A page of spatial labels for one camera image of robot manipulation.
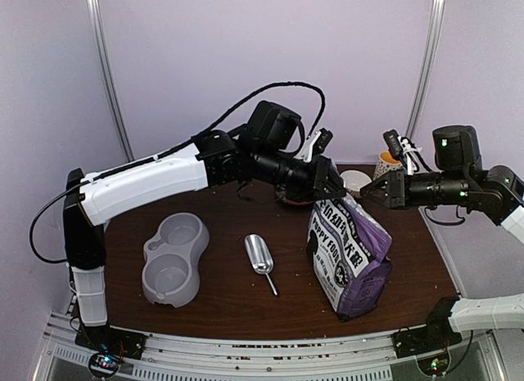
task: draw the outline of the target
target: white panel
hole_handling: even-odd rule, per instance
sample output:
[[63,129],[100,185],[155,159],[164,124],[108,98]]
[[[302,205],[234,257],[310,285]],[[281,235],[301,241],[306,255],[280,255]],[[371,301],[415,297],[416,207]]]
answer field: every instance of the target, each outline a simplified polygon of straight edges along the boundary
[[[327,96],[336,161],[373,161],[407,126],[432,0],[100,0],[111,67],[136,156],[187,139],[256,88],[303,80]],[[310,90],[263,98],[303,116]],[[247,121],[247,104],[225,129]]]
[[[433,160],[431,131],[465,124],[477,129],[484,167],[505,164],[524,177],[524,0],[446,0],[440,46],[416,141]],[[434,216],[454,219],[454,208]],[[487,217],[436,227],[471,298],[524,292],[524,247]],[[522,379],[523,333],[502,333],[511,380]]]
[[[0,379],[28,379],[51,309],[70,298],[66,268],[29,249],[35,213],[69,170],[122,164],[85,0],[0,0]],[[64,254],[61,203],[35,241]]]

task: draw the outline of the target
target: purple bag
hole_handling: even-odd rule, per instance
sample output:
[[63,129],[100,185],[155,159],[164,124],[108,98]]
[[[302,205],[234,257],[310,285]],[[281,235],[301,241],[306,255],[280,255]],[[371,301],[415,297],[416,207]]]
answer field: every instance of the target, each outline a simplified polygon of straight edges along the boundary
[[351,196],[316,202],[307,252],[341,320],[371,311],[386,286],[391,236]]

